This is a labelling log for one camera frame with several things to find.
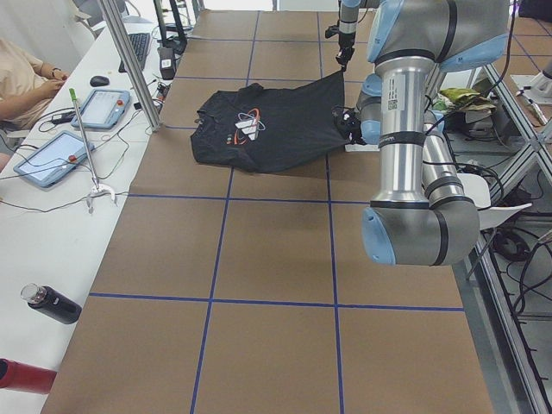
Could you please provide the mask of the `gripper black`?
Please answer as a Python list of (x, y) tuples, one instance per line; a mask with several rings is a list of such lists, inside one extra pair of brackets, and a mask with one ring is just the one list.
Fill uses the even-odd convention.
[(336, 61), (341, 67), (342, 72), (347, 71), (348, 63), (354, 55), (354, 42), (356, 33), (339, 33), (340, 50), (336, 55)]
[(361, 123), (355, 118), (349, 118), (345, 122), (345, 135), (350, 145), (365, 145), (361, 133)]

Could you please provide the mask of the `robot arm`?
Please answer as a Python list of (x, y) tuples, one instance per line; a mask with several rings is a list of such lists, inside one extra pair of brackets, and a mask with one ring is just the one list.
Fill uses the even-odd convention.
[(342, 0), (339, 1), (339, 17), (337, 23), (339, 52), (336, 61), (345, 71), (354, 54), (356, 29), (360, 9), (377, 9), (380, 0)]
[(465, 258), (480, 217), (458, 179), (436, 121), (425, 111), (430, 71), (499, 59), (506, 1), (383, 1), (370, 32), (374, 72), (357, 102), (364, 141), (380, 156), (380, 189), (362, 216), (367, 256), (380, 264), (446, 266)]

